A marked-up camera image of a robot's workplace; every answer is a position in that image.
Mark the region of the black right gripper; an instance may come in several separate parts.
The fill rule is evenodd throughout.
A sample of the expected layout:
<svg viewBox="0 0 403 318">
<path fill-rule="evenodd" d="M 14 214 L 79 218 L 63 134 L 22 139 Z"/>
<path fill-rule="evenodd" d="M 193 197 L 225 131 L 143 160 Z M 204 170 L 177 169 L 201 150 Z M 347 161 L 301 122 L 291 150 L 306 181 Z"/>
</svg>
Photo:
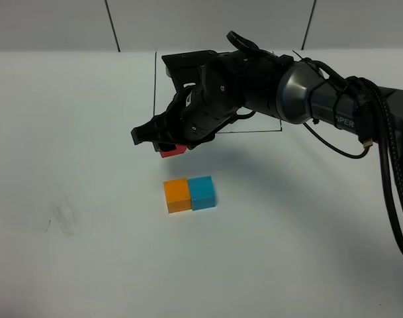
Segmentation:
<svg viewBox="0 0 403 318">
<path fill-rule="evenodd" d="M 152 142 L 156 152 L 184 152 L 212 141 L 225 126 L 247 119 L 238 114 L 245 105 L 240 89 L 245 69 L 244 59 L 212 59 L 202 67 L 198 84 L 185 84 L 164 113 L 131 130 L 134 144 Z"/>
</svg>

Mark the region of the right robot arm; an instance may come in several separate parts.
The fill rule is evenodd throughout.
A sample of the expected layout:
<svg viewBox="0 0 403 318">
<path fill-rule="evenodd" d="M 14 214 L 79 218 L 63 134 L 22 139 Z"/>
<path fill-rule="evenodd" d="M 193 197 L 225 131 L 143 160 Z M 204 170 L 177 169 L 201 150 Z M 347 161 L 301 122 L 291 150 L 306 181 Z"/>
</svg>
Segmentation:
<svg viewBox="0 0 403 318">
<path fill-rule="evenodd" d="M 396 212 L 403 212 L 403 90 L 365 78 L 341 77 L 327 64 L 295 60 L 260 49 L 229 32 L 232 52 L 213 50 L 165 55 L 175 95 L 166 110 L 132 129 L 134 144 L 150 142 L 158 152 L 210 142 L 225 126 L 261 113 L 294 125 L 325 122 L 353 133 L 365 150 L 379 148 L 384 202 L 403 255 Z"/>
</svg>

